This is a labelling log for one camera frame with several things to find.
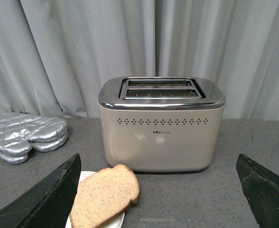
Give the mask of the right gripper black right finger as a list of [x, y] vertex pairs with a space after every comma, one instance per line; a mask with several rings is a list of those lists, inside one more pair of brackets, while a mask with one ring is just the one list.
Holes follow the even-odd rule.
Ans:
[[279, 228], [279, 176], [240, 154], [236, 170], [254, 218], [261, 228]]

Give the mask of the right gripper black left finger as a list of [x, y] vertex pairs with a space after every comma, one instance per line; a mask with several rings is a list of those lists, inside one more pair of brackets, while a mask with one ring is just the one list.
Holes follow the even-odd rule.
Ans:
[[74, 204], [81, 173], [76, 153], [0, 210], [0, 228], [63, 228]]

